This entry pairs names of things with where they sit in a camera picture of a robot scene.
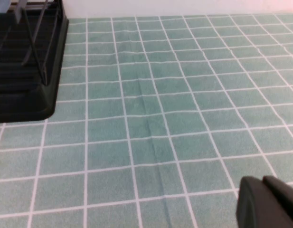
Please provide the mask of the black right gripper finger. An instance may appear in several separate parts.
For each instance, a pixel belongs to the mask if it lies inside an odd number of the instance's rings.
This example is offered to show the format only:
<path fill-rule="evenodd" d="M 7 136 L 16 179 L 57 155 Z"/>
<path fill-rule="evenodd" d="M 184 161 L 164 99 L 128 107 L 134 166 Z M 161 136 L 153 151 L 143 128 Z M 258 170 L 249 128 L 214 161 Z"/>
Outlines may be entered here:
<path fill-rule="evenodd" d="M 293 187 L 274 176 L 244 176 L 236 220 L 239 228 L 293 228 Z"/>

